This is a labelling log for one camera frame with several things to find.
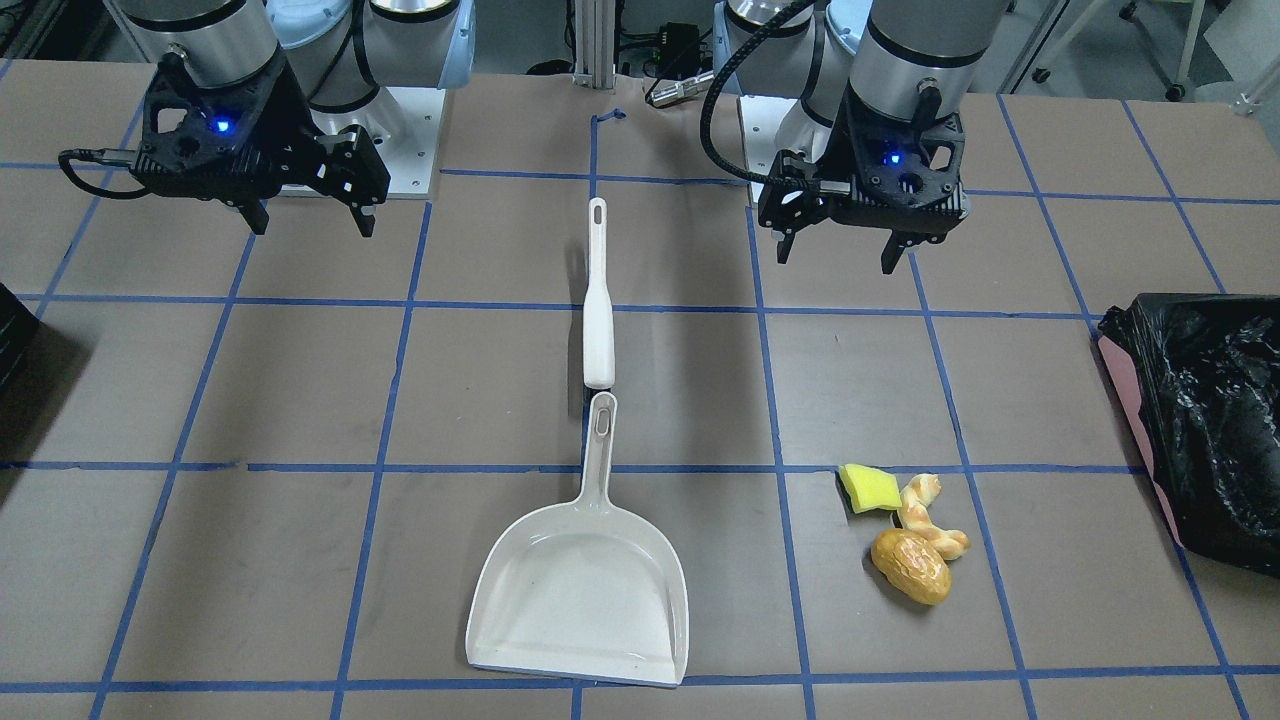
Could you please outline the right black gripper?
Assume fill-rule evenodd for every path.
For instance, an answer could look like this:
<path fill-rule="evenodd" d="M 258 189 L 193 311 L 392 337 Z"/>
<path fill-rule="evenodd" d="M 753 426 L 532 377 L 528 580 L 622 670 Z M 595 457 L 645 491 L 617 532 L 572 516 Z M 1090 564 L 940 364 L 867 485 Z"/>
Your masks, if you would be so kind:
<path fill-rule="evenodd" d="M 131 173 L 150 192 L 228 202 L 253 234 L 265 234 L 270 217 L 260 200 L 302 184 L 349 206 L 360 236 L 374 236 L 390 172 L 364 127 L 321 132 L 283 50 L 220 87 L 197 86 L 187 61 L 165 53 L 143 106 Z"/>

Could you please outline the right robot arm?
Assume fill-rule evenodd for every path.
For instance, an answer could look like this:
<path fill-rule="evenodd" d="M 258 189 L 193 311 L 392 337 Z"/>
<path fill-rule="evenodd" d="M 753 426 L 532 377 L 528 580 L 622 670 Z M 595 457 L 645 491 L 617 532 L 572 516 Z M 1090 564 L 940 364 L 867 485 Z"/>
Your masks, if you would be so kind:
<path fill-rule="evenodd" d="M 155 63 L 132 199 L 216 201 L 251 232 L 279 193 L 338 201 L 364 237 L 390 199 L 433 190 L 445 95 L 468 81 L 471 1 L 118 1 Z"/>

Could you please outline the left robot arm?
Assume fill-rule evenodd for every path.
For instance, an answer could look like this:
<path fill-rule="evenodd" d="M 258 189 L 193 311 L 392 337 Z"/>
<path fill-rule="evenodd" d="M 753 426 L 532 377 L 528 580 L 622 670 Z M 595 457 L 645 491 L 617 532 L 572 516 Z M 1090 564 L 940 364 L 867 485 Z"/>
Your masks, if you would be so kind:
<path fill-rule="evenodd" d="M 1001 1 L 872 1 L 858 32 L 837 1 L 728 1 L 731 54 L 701 102 L 699 140 L 722 170 L 760 186 L 756 218 L 786 263 L 800 231 L 833 222 L 886 229 L 881 269 L 941 243 L 970 214 L 960 105 L 1005 14 Z M 712 137 L 724 88 L 796 90 L 768 170 Z"/>

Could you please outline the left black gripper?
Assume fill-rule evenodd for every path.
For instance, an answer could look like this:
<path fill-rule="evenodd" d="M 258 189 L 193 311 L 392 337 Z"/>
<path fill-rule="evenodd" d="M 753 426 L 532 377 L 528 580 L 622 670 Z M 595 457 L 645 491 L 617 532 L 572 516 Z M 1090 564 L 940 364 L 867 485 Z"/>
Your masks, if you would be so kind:
<path fill-rule="evenodd" d="M 788 263 L 799 231 L 831 220 L 891 231 L 879 268 L 892 275 L 909 249 L 959 225 L 970 211 L 959 173 L 966 137 L 957 113 L 940 117 L 941 104 L 940 88 L 924 85 L 899 119 L 846 88 L 817 161 L 778 152 L 756 209 L 776 231 L 777 263 Z"/>

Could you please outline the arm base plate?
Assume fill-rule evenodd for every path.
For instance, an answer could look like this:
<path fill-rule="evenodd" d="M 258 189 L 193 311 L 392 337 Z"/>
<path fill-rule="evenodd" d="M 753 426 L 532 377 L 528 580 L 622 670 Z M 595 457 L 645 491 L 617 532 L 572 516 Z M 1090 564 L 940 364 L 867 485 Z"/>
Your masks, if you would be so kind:
<path fill-rule="evenodd" d="M 739 99 L 742 149 L 748 169 L 771 174 L 778 151 L 788 150 L 805 163 L 826 152 L 844 91 L 817 92 L 803 101 L 791 97 L 744 95 Z"/>
<path fill-rule="evenodd" d="M 380 87 L 358 108 L 321 104 L 310 111 L 324 135 L 352 124 L 365 128 L 389 172 L 389 199 L 429 199 L 449 95 L 443 88 Z"/>

